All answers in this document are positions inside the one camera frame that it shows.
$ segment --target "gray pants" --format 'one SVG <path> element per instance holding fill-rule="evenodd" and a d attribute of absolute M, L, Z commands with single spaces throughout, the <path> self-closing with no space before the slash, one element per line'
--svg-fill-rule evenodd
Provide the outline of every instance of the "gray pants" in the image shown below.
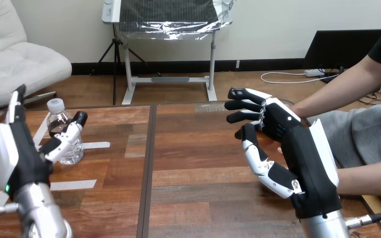
<path fill-rule="evenodd" d="M 332 153 L 344 168 L 381 162 L 381 105 L 349 112 L 332 111 L 320 119 Z"/>

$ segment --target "wooden tabletop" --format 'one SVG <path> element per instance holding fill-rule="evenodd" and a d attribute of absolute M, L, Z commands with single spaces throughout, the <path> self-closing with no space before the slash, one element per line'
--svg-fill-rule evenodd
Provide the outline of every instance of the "wooden tabletop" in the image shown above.
<path fill-rule="evenodd" d="M 241 125 L 226 122 L 223 105 L 85 109 L 83 141 L 111 145 L 85 150 L 77 165 L 56 165 L 52 182 L 97 180 L 90 189 L 53 191 L 74 237 L 303 237 L 290 201 L 251 173 L 234 138 Z M 27 112 L 32 135 L 46 114 Z M 285 164 L 277 142 L 258 139 Z M 360 198 L 342 204 L 346 218 L 368 213 Z M 17 215 L 0 216 L 0 237 L 20 237 L 19 228 Z M 351 233 L 381 237 L 376 224 Z"/>

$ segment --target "robotic hand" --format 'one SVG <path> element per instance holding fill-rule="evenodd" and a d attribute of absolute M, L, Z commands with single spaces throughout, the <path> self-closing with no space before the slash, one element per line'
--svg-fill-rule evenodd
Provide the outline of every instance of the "robotic hand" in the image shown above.
<path fill-rule="evenodd" d="M 236 132 L 252 172 L 272 191 L 290 198 L 307 237 L 348 238 L 336 188 L 339 180 L 320 120 L 310 128 L 277 98 L 252 89 L 232 88 L 225 103 L 229 123 L 254 120 Z M 281 142 L 288 168 L 268 160 L 256 130 Z"/>
<path fill-rule="evenodd" d="M 49 177 L 53 164 L 80 135 L 87 113 L 77 112 L 72 123 L 37 153 L 25 123 L 25 90 L 22 85 L 13 92 L 5 122 L 0 123 L 0 190 L 13 202 L 0 207 L 0 214 L 18 212 L 26 238 L 70 238 L 72 230 L 55 204 Z"/>

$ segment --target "bottle cap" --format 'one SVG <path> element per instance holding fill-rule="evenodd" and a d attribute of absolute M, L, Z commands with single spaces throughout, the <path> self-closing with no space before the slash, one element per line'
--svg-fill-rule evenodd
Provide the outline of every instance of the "bottle cap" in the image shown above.
<path fill-rule="evenodd" d="M 52 114 L 57 114 L 65 111 L 64 101 L 60 98 L 53 98 L 47 102 L 47 107 L 49 112 Z"/>

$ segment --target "black monitor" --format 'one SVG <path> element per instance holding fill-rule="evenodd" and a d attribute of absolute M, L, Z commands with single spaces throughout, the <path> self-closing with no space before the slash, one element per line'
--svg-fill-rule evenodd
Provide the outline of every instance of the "black monitor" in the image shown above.
<path fill-rule="evenodd" d="M 381 36 L 381 30 L 317 31 L 303 68 L 350 68 L 360 62 Z"/>

